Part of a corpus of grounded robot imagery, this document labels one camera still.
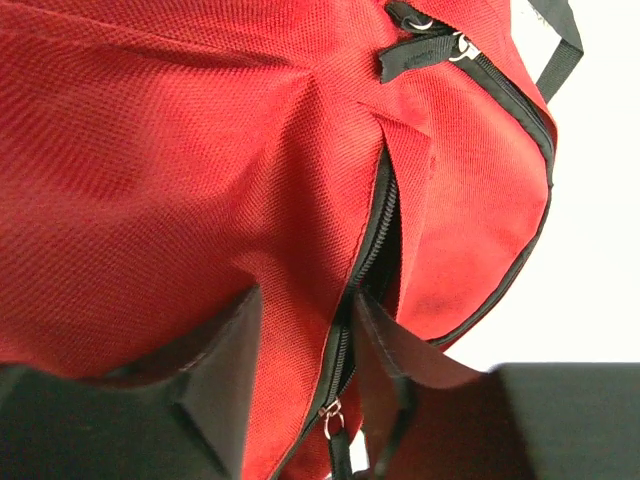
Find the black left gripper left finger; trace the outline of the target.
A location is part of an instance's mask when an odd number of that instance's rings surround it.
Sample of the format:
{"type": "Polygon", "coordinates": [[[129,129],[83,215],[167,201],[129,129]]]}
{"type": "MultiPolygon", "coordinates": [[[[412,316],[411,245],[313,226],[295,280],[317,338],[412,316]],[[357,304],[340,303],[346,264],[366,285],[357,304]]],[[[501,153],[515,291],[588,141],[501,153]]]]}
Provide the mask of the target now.
{"type": "Polygon", "coordinates": [[[260,343],[262,295],[129,366],[73,380],[1,371],[5,479],[237,479],[260,343]]]}

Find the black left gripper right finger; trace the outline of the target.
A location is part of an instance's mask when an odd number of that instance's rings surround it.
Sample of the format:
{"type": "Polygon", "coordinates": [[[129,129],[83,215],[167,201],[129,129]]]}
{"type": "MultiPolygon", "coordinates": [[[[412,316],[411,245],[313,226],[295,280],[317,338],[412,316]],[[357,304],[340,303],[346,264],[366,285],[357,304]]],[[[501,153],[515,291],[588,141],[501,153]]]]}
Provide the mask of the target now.
{"type": "Polygon", "coordinates": [[[354,300],[354,351],[372,479],[635,479],[634,363],[469,368],[354,300]]]}

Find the red backpack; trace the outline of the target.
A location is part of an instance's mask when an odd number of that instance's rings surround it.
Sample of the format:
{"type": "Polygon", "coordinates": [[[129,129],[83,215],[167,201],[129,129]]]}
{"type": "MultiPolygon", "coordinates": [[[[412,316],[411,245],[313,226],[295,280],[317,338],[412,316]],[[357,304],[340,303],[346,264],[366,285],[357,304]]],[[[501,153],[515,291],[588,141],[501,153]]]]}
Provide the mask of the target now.
{"type": "Polygon", "coordinates": [[[507,1],[5,1],[1,371],[102,378],[262,295],[237,479],[351,479],[354,300],[446,349],[548,215],[507,1]]]}

